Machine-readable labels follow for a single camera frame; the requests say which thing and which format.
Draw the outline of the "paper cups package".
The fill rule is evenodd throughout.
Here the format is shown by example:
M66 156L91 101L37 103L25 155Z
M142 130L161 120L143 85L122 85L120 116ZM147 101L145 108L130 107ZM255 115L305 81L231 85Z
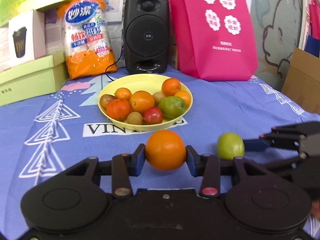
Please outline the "paper cups package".
M57 9L70 79L117 70L105 0L72 0Z

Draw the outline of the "small brown kiwi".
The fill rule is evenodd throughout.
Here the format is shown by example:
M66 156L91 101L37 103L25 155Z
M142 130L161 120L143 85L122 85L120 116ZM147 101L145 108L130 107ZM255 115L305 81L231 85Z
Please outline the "small brown kiwi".
M155 106L158 106L159 103L160 103L163 99L165 99L165 96L164 96L161 92L154 93L152 96L153 96L154 101L155 101Z

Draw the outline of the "dark orange tangerine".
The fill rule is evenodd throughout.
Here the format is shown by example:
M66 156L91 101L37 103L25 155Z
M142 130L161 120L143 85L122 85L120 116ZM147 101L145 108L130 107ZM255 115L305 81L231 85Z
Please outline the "dark orange tangerine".
M106 114L108 117L123 121L131 113L131 105L125 99L114 99L106 105Z

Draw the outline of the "dark red tomato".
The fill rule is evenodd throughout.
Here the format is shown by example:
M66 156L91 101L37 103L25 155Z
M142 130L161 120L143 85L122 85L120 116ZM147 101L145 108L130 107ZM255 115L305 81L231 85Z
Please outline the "dark red tomato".
M101 98L100 98L100 105L101 107L103 107L104 109L106 108L107 104L111 101L113 101L114 99L116 99L116 97L114 95L110 95L110 94L104 94Z

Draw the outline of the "red cherry tomato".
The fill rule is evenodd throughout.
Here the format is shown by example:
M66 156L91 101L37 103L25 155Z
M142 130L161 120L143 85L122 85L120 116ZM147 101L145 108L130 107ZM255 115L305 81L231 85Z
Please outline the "red cherry tomato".
M146 125L160 124L163 122L163 113L158 107L151 107L144 112L143 119Z

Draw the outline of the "black speaker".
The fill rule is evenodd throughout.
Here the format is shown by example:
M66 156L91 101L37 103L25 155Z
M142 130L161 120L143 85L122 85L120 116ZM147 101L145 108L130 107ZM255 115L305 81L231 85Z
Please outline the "black speaker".
M126 0L123 42L130 74L163 73L170 41L168 0Z

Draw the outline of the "yellow plastic plate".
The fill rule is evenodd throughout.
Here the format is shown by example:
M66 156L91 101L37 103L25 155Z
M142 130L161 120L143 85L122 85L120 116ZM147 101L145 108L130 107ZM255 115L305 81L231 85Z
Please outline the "yellow plastic plate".
M190 89L176 78L135 74L106 85L98 107L113 125L132 131L156 131L181 121L193 105Z

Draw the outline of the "large orange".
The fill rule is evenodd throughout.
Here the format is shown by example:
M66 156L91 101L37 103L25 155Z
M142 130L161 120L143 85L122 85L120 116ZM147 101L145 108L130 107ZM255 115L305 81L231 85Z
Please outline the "large orange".
M145 146L148 163L160 171L180 168L187 157L186 148L181 137L170 130L159 130L148 138Z

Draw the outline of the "white cup box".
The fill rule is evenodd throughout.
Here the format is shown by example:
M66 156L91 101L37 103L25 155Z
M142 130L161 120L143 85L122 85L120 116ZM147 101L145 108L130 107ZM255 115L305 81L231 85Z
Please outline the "white cup box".
M26 11L9 20L9 66L14 67L46 55L44 13Z

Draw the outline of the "pink shopping bag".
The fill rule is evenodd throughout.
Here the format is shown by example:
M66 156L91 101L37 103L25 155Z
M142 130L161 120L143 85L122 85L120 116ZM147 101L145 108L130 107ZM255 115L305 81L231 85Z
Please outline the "pink shopping bag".
M247 81L258 67L246 0L169 0L180 71Z

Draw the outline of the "green shoe box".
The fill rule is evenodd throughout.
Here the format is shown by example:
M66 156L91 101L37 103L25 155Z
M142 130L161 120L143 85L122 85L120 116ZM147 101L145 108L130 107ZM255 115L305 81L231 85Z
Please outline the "green shoe box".
M59 91L69 75L63 52L1 72L1 106Z

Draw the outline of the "large green fruit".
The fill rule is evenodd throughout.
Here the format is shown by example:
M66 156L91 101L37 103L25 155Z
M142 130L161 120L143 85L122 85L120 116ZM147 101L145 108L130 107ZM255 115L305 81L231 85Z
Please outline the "large green fruit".
M185 112L185 102L178 96L169 96L158 104L158 108L165 118L175 119Z

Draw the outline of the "cardboard box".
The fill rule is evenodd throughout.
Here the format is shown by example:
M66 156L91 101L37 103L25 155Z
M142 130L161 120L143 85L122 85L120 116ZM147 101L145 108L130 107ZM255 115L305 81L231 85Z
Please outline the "cardboard box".
M320 108L320 62L306 51L295 48L281 92L310 113Z

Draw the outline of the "yellow orange kumquat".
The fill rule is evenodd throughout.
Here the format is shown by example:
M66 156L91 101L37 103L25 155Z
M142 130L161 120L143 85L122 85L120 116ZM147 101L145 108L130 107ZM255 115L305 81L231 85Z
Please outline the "yellow orange kumquat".
M192 98L191 98L190 94L187 91L180 90L177 93L175 93L174 96L177 96L177 97L181 98L184 101L185 106L189 107Z
M124 99L129 101L131 98L131 91L127 88L118 88L114 94L117 99Z

